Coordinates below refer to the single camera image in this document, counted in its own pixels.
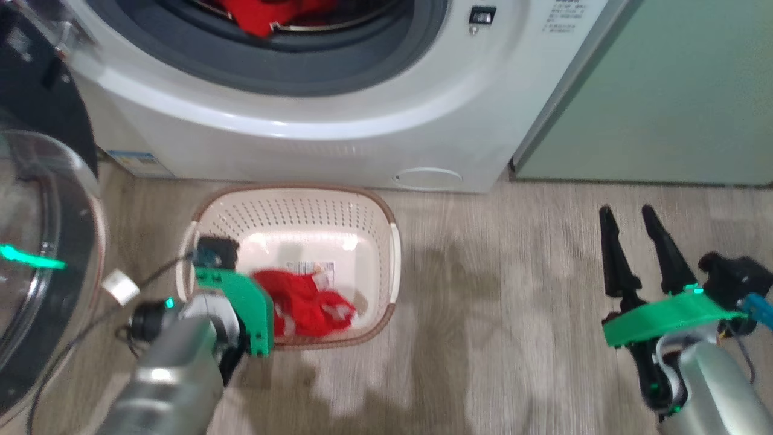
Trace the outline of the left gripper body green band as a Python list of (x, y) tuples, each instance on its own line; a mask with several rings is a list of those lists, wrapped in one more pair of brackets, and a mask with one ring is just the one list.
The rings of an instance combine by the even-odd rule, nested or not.
[(196, 267), (195, 281), (205, 290), (195, 297), (195, 304), (213, 322), (217, 365), (224, 385), (229, 385), (244, 357), (271, 354), (274, 303), (252, 278), (235, 270)]

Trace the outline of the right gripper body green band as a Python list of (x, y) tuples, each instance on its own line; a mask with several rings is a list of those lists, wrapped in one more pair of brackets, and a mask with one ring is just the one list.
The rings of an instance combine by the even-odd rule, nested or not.
[(703, 289), (688, 289), (627, 313), (610, 313), (603, 334), (609, 347), (627, 349), (634, 358), (649, 410), (671, 416), (688, 398), (680, 359), (698, 344), (717, 345), (720, 324), (736, 319), (745, 320), (746, 314), (722, 308)]

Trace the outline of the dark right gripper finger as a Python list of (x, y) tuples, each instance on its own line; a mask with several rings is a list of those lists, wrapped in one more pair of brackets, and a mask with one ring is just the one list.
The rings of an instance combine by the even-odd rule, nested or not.
[(644, 205), (641, 207), (641, 214), (647, 234), (655, 246), (663, 294), (678, 295), (687, 289), (695, 289), (696, 276), (654, 208), (651, 205)]
[(619, 240), (619, 227), (610, 206), (602, 206), (599, 217), (605, 294), (620, 299), (622, 306), (641, 306), (641, 298), (637, 294), (641, 289), (641, 280), (630, 270)]

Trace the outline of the washing machine glass door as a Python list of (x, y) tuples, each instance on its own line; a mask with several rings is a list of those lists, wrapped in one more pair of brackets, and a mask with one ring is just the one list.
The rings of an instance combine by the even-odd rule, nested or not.
[(85, 102), (53, 34), (0, 0), (0, 428), (28, 412), (88, 321), (106, 220)]

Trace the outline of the white clothing care tag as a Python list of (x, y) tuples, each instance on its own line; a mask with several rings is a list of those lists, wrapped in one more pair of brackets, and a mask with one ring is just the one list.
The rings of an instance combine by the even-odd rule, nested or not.
[(311, 276), (318, 288), (332, 287), (336, 284), (336, 265), (334, 262), (286, 262), (284, 269), (293, 274)]

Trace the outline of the cream basket with brown rim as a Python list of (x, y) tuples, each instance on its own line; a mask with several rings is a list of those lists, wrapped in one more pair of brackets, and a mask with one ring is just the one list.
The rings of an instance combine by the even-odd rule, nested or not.
[(392, 209), (373, 192), (340, 185), (243, 185), (218, 191), (196, 210), (178, 244), (201, 237), (234, 239), (236, 271), (284, 269), (286, 262), (334, 262), (337, 290), (356, 306), (351, 327), (325, 338), (277, 338), (274, 347), (334, 349), (372, 340), (397, 305), (402, 240)]

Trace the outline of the white front-load washing machine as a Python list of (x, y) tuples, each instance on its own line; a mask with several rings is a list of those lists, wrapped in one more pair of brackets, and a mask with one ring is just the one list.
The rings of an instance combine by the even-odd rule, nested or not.
[[(313, 181), (401, 189), (414, 167), (459, 173), (461, 192), (489, 190), (516, 154), (608, 0), (584, 0), (571, 34), (544, 33), (553, 0), (449, 0), (440, 32), (414, 66), (376, 86), (326, 97), (239, 91), (177, 71), (89, 8), (63, 0), (83, 35), (69, 65), (104, 151), (150, 152), (176, 177)], [(474, 36), (473, 5), (497, 7)], [(378, 16), (338, 0), (329, 32)]]

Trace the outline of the pale green cabinet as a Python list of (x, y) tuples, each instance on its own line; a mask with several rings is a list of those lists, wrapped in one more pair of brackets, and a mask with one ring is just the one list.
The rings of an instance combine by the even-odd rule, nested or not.
[(773, 0), (608, 0), (511, 179), (773, 184)]

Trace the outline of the blue energy label sticker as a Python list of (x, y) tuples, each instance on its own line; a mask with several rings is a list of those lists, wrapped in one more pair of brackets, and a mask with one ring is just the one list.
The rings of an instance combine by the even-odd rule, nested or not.
[(166, 179), (176, 177), (150, 152), (107, 150), (106, 154), (133, 176)]

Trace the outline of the round white filter cover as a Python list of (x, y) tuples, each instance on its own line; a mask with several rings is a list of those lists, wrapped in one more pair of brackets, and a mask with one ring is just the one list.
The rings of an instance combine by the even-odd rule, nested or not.
[(459, 173), (439, 167), (414, 167), (401, 170), (393, 176), (395, 185), (417, 191), (456, 191), (463, 185)]

